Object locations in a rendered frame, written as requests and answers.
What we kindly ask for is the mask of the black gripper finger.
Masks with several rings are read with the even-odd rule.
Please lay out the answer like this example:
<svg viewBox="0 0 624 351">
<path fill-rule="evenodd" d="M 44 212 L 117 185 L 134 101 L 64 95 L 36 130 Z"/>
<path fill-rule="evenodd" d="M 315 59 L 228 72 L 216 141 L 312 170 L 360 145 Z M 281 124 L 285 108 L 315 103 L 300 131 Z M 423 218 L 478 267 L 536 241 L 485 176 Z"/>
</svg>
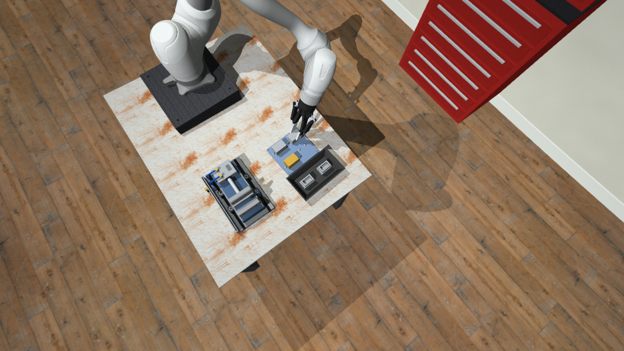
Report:
<svg viewBox="0 0 624 351">
<path fill-rule="evenodd" d="M 316 121 L 316 119 L 313 118 L 313 116 L 311 116 L 308 122 L 309 118 L 305 118 L 305 116 L 306 116 L 306 113 L 303 113 L 301 127 L 299 129 L 299 133 L 296 137 L 296 140 L 299 140 L 302 137 L 303 133 L 307 133 L 309 129 L 311 128 L 311 126 L 313 125 L 313 123 Z"/>
<path fill-rule="evenodd" d="M 301 111 L 302 109 L 299 108 L 298 109 L 298 100 L 293 102 L 293 109 L 292 109 L 292 114 L 291 114 L 291 120 L 292 120 L 292 128 L 290 129 L 290 133 L 292 133 L 296 127 L 298 126 L 298 121 L 301 118 Z"/>
</svg>

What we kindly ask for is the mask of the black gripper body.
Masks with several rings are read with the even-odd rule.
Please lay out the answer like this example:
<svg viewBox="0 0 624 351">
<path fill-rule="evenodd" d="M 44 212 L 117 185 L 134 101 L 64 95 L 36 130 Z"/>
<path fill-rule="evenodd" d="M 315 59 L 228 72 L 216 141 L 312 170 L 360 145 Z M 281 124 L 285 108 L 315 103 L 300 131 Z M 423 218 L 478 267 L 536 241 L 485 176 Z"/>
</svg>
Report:
<svg viewBox="0 0 624 351">
<path fill-rule="evenodd" d="M 314 112 L 315 108 L 316 108 L 316 106 L 308 106 L 308 105 L 306 105 L 305 103 L 303 103 L 301 101 L 301 99 L 299 99 L 299 102 L 298 102 L 298 109 L 299 109 L 299 107 L 302 109 L 302 111 L 300 113 L 301 115 L 303 113 L 306 113 L 305 118 L 311 117 L 313 115 L 313 112 Z"/>
</svg>

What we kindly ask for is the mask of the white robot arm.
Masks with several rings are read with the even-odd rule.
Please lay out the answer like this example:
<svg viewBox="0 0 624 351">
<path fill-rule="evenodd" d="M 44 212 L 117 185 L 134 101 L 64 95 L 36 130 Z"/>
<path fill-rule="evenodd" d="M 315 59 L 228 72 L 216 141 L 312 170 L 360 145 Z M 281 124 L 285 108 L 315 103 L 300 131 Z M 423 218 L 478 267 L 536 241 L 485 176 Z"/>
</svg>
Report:
<svg viewBox="0 0 624 351">
<path fill-rule="evenodd" d="M 299 53 L 305 61 L 299 98 L 308 106 L 317 106 L 336 72 L 336 55 L 329 38 L 316 27 L 306 26 L 296 14 L 275 0 L 239 1 L 254 13 L 287 28 L 297 39 Z M 177 0 L 172 20 L 159 21 L 152 27 L 151 45 L 170 73 L 163 80 L 165 86 L 176 84 L 180 95 L 186 96 L 216 82 L 203 53 L 220 18 L 219 0 Z"/>
</svg>

